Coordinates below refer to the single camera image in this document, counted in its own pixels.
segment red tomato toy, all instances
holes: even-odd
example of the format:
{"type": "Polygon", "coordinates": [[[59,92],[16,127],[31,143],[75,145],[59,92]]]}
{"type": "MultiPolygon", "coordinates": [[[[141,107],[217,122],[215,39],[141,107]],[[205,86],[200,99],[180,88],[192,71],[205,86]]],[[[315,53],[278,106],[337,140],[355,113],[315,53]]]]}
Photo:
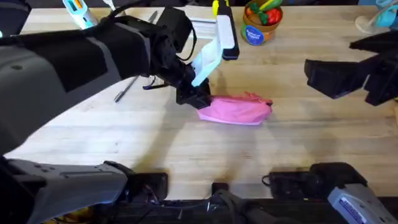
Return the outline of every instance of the red tomato toy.
{"type": "Polygon", "coordinates": [[[281,14],[278,9],[270,9],[266,11],[266,14],[268,15],[267,25],[278,23],[281,19],[281,14]]]}

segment yellow object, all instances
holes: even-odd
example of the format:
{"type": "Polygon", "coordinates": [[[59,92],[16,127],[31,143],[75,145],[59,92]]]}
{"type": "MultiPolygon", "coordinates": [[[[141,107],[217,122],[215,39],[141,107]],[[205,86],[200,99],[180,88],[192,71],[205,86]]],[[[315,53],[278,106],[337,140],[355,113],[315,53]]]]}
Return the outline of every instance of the yellow object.
{"type": "MultiPolygon", "coordinates": [[[[67,215],[58,217],[59,222],[61,224],[64,223],[76,223],[76,224],[88,224],[88,222],[79,222],[79,220],[90,220],[92,219],[93,216],[93,209],[91,207],[85,207],[81,208],[79,210],[76,210],[74,212],[71,212],[67,215]]],[[[57,224],[56,221],[54,220],[49,220],[44,222],[44,224],[57,224]]]]}
{"type": "Polygon", "coordinates": [[[262,6],[260,6],[260,10],[262,11],[263,9],[265,9],[273,1],[275,1],[275,0],[268,0],[266,3],[264,3],[262,6]]]}
{"type": "Polygon", "coordinates": [[[81,8],[82,8],[82,6],[81,6],[81,4],[80,4],[80,2],[79,2],[78,0],[74,0],[74,2],[75,2],[75,5],[76,5],[76,7],[77,7],[78,9],[81,9],[81,8]]]}
{"type": "Polygon", "coordinates": [[[217,16],[217,12],[218,12],[218,0],[214,0],[213,1],[213,5],[211,7],[211,9],[213,10],[213,15],[217,16]]]}

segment wooden table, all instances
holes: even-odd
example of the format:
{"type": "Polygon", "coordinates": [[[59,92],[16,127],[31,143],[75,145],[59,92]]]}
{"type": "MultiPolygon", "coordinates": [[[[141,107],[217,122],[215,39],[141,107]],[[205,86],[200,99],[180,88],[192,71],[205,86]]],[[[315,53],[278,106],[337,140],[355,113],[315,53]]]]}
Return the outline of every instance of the wooden table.
{"type": "MultiPolygon", "coordinates": [[[[131,9],[147,19],[156,9],[131,9]]],[[[191,18],[212,19],[211,9],[186,7],[191,18]]],[[[118,83],[77,105],[33,134],[8,157],[58,164],[116,161],[139,172],[166,170],[168,199],[209,196],[215,180],[231,183],[241,197],[270,196],[261,176],[272,168],[308,167],[344,161],[364,175],[377,195],[398,196],[398,128],[395,102],[373,107],[366,92],[331,100],[306,85],[303,63],[317,60],[359,61],[369,52],[350,50],[364,37],[354,26],[373,6],[283,7],[276,38],[252,47],[238,34],[239,60],[222,62],[210,75],[214,94],[255,92],[274,100],[274,113],[262,126],[234,126],[200,121],[196,111],[175,103],[175,90],[143,91],[138,79],[120,103],[118,83]]],[[[93,9],[98,17],[107,9],[93,9]]],[[[243,9],[233,8],[236,28],[243,9]]],[[[74,29],[64,9],[34,9],[24,32],[74,29]]],[[[211,37],[211,29],[199,30],[211,37]]],[[[209,39],[200,39],[200,49],[209,39]]],[[[184,54],[190,50],[187,44],[184,54]]]]}

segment pink fabric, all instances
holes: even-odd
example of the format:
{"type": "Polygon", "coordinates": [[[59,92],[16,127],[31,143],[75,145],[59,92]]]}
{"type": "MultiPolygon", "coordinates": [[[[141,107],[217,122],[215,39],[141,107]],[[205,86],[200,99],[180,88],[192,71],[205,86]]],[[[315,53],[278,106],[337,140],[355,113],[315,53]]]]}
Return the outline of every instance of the pink fabric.
{"type": "Polygon", "coordinates": [[[245,94],[246,96],[214,96],[210,106],[198,110],[199,118],[226,124],[261,124],[272,113],[269,106],[272,101],[254,93],[245,94]]]}

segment food label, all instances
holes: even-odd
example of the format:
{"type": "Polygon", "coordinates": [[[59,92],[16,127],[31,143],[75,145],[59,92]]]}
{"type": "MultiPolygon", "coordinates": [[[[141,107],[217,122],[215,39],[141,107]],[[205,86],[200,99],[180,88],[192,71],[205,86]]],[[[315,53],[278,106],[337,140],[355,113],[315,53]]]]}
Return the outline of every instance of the food label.
{"type": "Polygon", "coordinates": [[[247,25],[245,28],[246,40],[251,45],[260,45],[264,41],[264,35],[253,26],[247,25]]]}

